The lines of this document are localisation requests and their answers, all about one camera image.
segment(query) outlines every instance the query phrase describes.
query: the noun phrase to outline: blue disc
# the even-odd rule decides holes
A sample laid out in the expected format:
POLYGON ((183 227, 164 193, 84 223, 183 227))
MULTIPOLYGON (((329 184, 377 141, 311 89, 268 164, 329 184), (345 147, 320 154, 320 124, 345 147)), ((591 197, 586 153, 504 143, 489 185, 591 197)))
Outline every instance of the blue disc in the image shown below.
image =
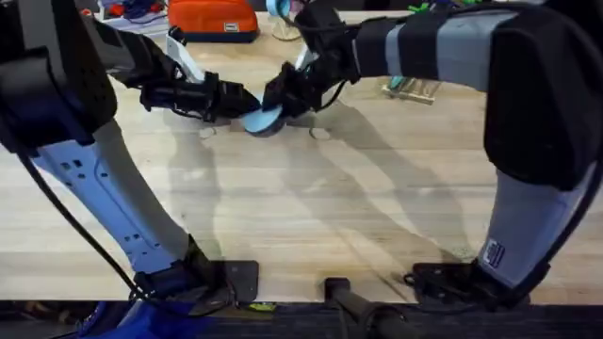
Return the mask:
POLYGON ((268 9, 268 13, 273 16, 279 16, 279 12, 276 10, 276 4, 278 4, 279 1, 281 2, 281 13, 285 16, 289 15, 289 11, 291 10, 291 0, 266 0, 266 8, 268 9))
MULTIPOLYGON (((257 99, 262 102, 261 96, 257 97, 257 99)), ((243 118, 241 118, 241 122, 247 132, 261 133, 262 131, 270 129, 270 127, 278 121, 281 112, 283 112, 281 106, 266 111, 260 108, 244 115, 243 118)))

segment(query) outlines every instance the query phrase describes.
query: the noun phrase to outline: green object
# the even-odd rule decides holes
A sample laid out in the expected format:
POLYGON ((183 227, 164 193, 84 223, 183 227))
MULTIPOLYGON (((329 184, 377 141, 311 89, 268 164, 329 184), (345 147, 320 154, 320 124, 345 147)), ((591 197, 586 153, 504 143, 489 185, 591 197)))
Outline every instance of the green object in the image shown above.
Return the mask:
POLYGON ((408 10, 414 12, 414 13, 418 13, 418 12, 422 12, 422 11, 428 11, 430 10, 430 4, 429 3, 422 3, 421 6, 416 7, 416 6, 409 6, 408 10))
POLYGON ((389 89, 396 89, 398 86, 400 86, 402 84, 402 81, 404 81, 404 77, 403 76, 392 76, 392 78, 389 80, 389 84, 387 85, 389 87, 389 89))
POLYGON ((257 312, 274 312, 276 310, 276 304, 271 302, 256 302, 249 305, 249 308, 257 312))

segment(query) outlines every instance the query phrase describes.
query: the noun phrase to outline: wooden tabletop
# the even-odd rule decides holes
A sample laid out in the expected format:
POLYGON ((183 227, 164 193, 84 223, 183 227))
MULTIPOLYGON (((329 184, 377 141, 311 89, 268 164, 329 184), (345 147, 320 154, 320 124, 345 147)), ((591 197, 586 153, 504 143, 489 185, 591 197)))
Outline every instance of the wooden tabletop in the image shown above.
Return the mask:
MULTIPOLYGON (((253 44, 193 44, 200 65, 261 93, 302 42, 264 33, 253 44)), ((358 21, 365 13, 343 13, 358 21)), ((416 262, 471 260, 484 239, 495 168, 482 149, 484 96, 445 84, 434 105, 388 99, 384 79, 347 86, 307 128, 260 139, 211 129, 168 110, 146 112, 115 84, 117 121, 155 194, 210 258, 260 263, 259 299, 321 300, 345 276, 368 299, 414 300, 393 279, 416 262)), ((0 152, 0 299, 125 299, 109 266, 0 152)), ((123 267, 125 256, 91 214, 46 176, 123 267)), ((603 302, 601 200, 533 293, 539 303, 603 302)))

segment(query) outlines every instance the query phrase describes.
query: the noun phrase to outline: orange box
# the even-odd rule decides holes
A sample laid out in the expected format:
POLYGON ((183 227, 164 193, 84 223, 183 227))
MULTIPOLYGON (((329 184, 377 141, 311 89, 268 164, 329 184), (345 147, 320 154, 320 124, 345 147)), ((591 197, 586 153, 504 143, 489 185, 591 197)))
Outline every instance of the orange box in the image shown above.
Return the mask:
POLYGON ((246 0, 171 0, 168 19, 188 41, 252 42, 259 34, 246 0))

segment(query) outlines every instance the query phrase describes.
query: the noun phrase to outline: label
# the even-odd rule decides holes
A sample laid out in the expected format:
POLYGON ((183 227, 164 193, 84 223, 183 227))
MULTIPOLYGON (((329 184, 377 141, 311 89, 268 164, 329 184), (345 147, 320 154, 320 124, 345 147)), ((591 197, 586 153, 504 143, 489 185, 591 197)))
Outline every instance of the label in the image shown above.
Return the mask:
POLYGON ((505 254, 505 248, 493 239, 488 239, 488 245, 483 253, 483 261, 493 268, 497 268, 505 254))
POLYGON ((224 23, 224 32, 238 32, 238 23, 224 23))

